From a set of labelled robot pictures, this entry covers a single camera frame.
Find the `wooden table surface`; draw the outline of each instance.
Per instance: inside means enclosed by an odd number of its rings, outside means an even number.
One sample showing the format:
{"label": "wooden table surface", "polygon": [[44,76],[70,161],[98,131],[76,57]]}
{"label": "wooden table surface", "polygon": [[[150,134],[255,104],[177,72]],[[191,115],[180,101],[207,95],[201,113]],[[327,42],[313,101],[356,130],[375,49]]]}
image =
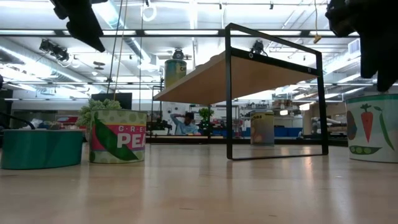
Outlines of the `wooden table surface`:
{"label": "wooden table surface", "polygon": [[[320,152],[250,148],[240,156]],[[135,164],[0,170],[0,223],[397,223],[398,165],[329,156],[231,162],[225,145],[147,145]]]}
{"label": "wooden table surface", "polygon": [[[316,78],[297,72],[240,57],[232,57],[232,98],[271,90]],[[155,100],[210,105],[226,99],[225,53],[212,57],[170,87],[155,95]]]}

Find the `man sitting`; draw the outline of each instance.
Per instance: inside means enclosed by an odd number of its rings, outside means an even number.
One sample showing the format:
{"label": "man sitting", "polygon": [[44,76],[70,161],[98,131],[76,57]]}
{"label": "man sitting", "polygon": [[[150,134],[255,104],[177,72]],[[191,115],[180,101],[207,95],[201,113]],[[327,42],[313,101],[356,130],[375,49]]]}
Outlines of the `man sitting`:
{"label": "man sitting", "polygon": [[[175,135],[200,135],[198,126],[192,123],[193,113],[185,113],[185,115],[171,114],[170,117],[176,125]],[[177,118],[185,119],[184,122],[181,122]]]}

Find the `wooden floor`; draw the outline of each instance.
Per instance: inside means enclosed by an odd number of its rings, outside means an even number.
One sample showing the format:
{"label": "wooden floor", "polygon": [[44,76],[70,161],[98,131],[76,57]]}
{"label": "wooden floor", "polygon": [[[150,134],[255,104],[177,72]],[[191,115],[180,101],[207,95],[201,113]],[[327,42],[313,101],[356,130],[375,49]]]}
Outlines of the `wooden floor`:
{"label": "wooden floor", "polygon": [[[236,146],[236,153],[302,154]],[[398,223],[398,164],[329,156],[231,162],[225,145],[147,145],[145,162],[0,170],[0,223]]]}

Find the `teal bowl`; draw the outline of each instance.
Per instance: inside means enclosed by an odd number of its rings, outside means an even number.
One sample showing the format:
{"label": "teal bowl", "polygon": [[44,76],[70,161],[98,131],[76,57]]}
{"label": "teal bowl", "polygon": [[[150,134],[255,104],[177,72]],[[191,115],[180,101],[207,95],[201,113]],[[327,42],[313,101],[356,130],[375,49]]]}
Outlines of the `teal bowl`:
{"label": "teal bowl", "polygon": [[81,162],[79,130],[5,130],[2,169],[45,169]]}

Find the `wooden tabletop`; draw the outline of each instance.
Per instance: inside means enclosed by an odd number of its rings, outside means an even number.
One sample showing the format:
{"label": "wooden tabletop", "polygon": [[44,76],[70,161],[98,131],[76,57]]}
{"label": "wooden tabletop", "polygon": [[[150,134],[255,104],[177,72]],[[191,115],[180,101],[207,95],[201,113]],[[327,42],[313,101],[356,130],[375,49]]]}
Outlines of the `wooden tabletop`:
{"label": "wooden tabletop", "polygon": [[[286,66],[280,67],[271,63],[261,63],[235,56],[232,56],[231,60],[232,98],[316,78],[314,74],[287,68],[289,65],[300,65],[275,58],[270,58],[270,61]],[[154,100],[201,105],[225,101],[225,68],[225,53],[223,52],[210,58],[207,63],[200,65],[193,72],[155,95]]]}

